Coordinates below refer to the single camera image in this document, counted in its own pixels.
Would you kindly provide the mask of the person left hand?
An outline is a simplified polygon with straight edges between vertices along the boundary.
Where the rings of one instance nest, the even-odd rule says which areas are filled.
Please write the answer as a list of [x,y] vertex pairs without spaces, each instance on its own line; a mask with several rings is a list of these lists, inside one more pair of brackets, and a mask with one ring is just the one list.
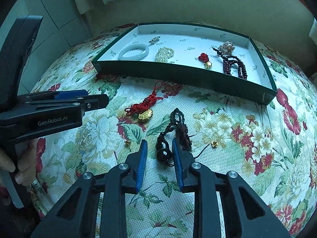
[[[36,169],[36,145],[38,139],[28,141],[27,147],[23,150],[17,163],[18,172],[15,175],[17,184],[29,186],[35,179]],[[7,154],[1,150],[1,170],[14,172],[16,167]]]

